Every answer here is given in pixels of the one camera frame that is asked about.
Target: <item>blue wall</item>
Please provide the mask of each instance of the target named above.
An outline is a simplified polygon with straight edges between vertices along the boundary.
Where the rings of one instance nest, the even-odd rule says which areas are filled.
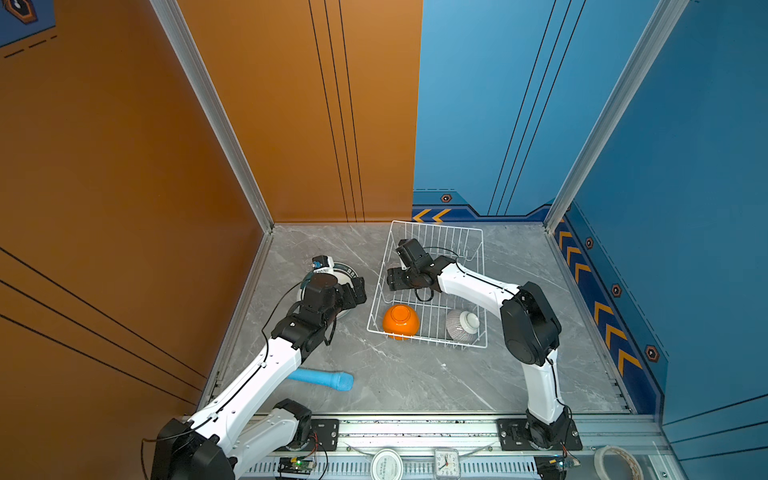
[[[691,2],[576,197],[667,354],[691,478],[768,475],[767,18]]]
[[[425,0],[414,188],[456,191],[482,215],[551,201],[656,4]]]

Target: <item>yellow arrow chevron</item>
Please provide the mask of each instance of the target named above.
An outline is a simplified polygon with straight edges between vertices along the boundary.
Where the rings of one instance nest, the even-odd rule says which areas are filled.
[[[432,219],[433,219],[435,222],[437,222],[437,223],[442,223],[442,220],[440,220],[440,217],[442,217],[443,215],[445,215],[445,214],[446,214],[446,213],[448,213],[449,211],[451,211],[451,209],[450,209],[450,208],[446,208],[445,210],[443,210],[443,211],[442,211],[442,212],[440,212],[439,214],[437,214],[437,215],[435,215],[434,217],[432,217]]]
[[[629,353],[626,353],[622,349],[619,349],[619,374],[624,376],[624,360],[635,365],[638,369],[642,370],[643,366],[640,364],[640,360],[634,358]]]
[[[424,223],[424,220],[422,220],[422,216],[424,214],[426,214],[427,212],[429,212],[430,210],[431,210],[431,208],[428,208],[426,210],[422,210],[422,212],[420,214],[418,214],[415,217],[413,217],[413,220],[416,220],[419,223]]]
[[[624,332],[619,330],[618,328],[612,326],[612,325],[605,325],[605,346],[608,347],[608,349],[611,349],[611,334],[618,335],[623,339],[627,339],[627,336],[624,335]]]
[[[588,266],[584,265],[583,263],[576,263],[576,273],[574,275],[576,277],[576,283],[578,283],[578,273],[580,271],[582,271],[582,270],[585,271],[585,272],[591,272],[592,271],[591,268],[589,268]]]
[[[571,232],[560,232],[560,250],[563,250],[563,237],[573,237]]]
[[[595,302],[594,303],[594,324],[595,325],[600,325],[600,320],[598,319],[598,316],[600,315],[601,310],[604,312],[610,313],[611,315],[614,314],[614,311],[608,305],[603,305],[600,302]]]
[[[568,266],[571,266],[571,253],[581,253],[581,250],[576,247],[568,247],[565,251],[568,252],[568,255],[565,257],[565,262]]]

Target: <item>dish rack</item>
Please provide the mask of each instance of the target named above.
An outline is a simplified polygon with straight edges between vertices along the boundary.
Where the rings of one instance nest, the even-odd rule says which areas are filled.
[[[461,297],[447,293],[435,292],[431,301],[422,302],[417,298],[414,290],[393,292],[389,289],[386,284],[387,270],[393,266],[400,267],[400,258],[396,252],[397,244],[400,240],[409,238],[416,238],[427,253],[433,257],[446,255],[456,258],[458,255],[457,261],[461,265],[485,275],[482,230],[395,220],[389,228],[389,238],[384,249],[379,281],[376,284],[371,313],[368,317],[368,331],[399,337],[411,342],[441,343],[445,347],[452,346],[452,348],[471,346],[484,349],[487,347],[488,328],[485,309]],[[429,291],[427,289],[421,290],[419,296],[424,299],[429,298]],[[419,315],[420,327],[414,336],[387,333],[382,327],[384,313],[389,307],[398,303],[412,307]],[[480,328],[477,336],[470,343],[458,342],[447,335],[445,316],[451,310],[468,310],[478,316]]]

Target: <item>clock face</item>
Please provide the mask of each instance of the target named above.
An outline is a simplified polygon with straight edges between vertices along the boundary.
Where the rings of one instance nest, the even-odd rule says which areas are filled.
[[[453,449],[435,450],[435,478],[459,478],[458,452]]]

